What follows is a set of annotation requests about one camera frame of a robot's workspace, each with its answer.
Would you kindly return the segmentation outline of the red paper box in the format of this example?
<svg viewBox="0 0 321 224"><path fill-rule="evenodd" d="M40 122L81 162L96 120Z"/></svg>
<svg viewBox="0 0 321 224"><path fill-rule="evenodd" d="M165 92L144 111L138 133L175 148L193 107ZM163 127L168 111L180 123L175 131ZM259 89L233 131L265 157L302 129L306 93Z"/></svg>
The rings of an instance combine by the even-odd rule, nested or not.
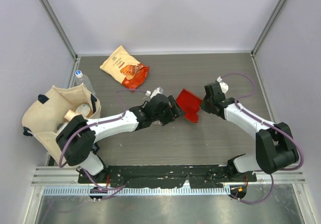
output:
<svg viewBox="0 0 321 224"><path fill-rule="evenodd" d="M198 112L202 103L201 98L184 88L176 98L176 102L185 112L187 120L195 124L199 122Z"/></svg>

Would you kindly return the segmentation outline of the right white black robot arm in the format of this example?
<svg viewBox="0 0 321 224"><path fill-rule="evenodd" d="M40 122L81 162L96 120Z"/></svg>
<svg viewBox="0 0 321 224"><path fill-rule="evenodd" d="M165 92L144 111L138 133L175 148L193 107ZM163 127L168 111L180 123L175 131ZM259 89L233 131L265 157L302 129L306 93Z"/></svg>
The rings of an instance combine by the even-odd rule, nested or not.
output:
<svg viewBox="0 0 321 224"><path fill-rule="evenodd" d="M201 110L237 125L254 139L255 144L254 153L228 160L227 177L238 181L246 172L258 170L272 174L299 161L299 152L289 126L267 121L244 108L234 98L227 98L227 88L225 83L217 81L205 85Z"/></svg>

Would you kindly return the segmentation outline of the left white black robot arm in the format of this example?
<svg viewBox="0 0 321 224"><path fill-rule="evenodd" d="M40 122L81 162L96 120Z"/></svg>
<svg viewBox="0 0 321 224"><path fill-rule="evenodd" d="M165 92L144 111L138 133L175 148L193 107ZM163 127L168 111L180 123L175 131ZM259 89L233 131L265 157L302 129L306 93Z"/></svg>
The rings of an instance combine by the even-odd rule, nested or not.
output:
<svg viewBox="0 0 321 224"><path fill-rule="evenodd" d="M173 96L156 94L142 105L114 116L85 119L82 115L71 118L56 137L62 151L58 161L65 165L81 167L95 183L102 183L107 176L104 163L92 150L93 145L110 136L135 132L151 126L154 122L167 125L185 115Z"/></svg>

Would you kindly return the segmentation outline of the cassava chips bag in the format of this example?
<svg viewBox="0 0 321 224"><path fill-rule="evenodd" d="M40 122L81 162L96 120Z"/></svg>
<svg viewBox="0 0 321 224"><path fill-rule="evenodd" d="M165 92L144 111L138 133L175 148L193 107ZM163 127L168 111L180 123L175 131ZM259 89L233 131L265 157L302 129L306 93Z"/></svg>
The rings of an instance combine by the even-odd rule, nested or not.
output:
<svg viewBox="0 0 321 224"><path fill-rule="evenodd" d="M149 72L149 66L140 63L123 46L119 46L100 65L100 69L128 89L137 89L141 86Z"/></svg>

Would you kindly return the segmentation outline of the clear plastic water bottle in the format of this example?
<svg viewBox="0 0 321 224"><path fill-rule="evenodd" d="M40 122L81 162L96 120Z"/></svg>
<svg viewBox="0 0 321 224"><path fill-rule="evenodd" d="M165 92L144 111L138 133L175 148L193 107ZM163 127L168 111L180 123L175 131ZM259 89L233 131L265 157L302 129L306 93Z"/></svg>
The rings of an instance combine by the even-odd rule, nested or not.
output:
<svg viewBox="0 0 321 224"><path fill-rule="evenodd" d="M92 86L92 83L90 81L90 79L88 78L88 76L84 73L82 73L81 70L77 70L75 72L75 82L77 85L81 85L84 84L85 87L93 94L96 95L96 92Z"/></svg>

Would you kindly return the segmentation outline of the beige cylindrical bottle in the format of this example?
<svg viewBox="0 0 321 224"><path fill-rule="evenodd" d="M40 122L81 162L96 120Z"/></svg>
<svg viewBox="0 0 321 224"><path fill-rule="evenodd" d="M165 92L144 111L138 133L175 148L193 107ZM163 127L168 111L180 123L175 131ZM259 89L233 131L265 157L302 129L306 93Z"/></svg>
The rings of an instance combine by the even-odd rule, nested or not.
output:
<svg viewBox="0 0 321 224"><path fill-rule="evenodd" d="M64 116L64 119L67 121L71 121L74 117L76 117L78 114L72 110L68 110L67 113Z"/></svg>

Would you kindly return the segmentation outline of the beige canvas tote bag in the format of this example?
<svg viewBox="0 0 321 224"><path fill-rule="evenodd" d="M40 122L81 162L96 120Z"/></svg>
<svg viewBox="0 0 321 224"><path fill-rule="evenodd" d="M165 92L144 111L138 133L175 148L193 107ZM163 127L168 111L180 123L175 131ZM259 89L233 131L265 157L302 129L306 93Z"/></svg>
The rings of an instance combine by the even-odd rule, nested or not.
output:
<svg viewBox="0 0 321 224"><path fill-rule="evenodd" d="M87 103L91 107L90 119L100 118L100 100L84 84L72 88L52 88L29 107L22 118L25 136L35 137L53 159L58 162L62 151L56 143L57 126L66 121L69 110L76 110Z"/></svg>

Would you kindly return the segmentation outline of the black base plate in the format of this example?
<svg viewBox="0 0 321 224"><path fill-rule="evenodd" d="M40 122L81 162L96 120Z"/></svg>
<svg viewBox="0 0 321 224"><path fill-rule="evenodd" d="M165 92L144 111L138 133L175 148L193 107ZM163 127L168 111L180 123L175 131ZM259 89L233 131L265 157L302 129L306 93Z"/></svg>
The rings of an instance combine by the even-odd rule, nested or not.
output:
<svg viewBox="0 0 321 224"><path fill-rule="evenodd" d="M251 172L230 174L225 165L110 165L92 177L96 183L112 188L181 188L188 181L191 188L222 187L225 182L255 182Z"/></svg>

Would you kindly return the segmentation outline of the aluminium frame rail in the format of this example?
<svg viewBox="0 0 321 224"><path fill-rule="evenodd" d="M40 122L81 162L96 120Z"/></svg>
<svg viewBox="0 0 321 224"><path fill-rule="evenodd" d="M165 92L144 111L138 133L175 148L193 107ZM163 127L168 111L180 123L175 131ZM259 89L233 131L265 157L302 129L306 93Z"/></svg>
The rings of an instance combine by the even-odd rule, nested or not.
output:
<svg viewBox="0 0 321 224"><path fill-rule="evenodd" d="M291 184L305 183L300 171L277 171L271 176L264 172L228 174L225 165L109 165L101 174L93 177L102 186L107 183L116 188L181 188L189 182L192 188L213 187L223 184ZM37 167L33 186L84 185L91 181L80 168L58 166Z"/></svg>

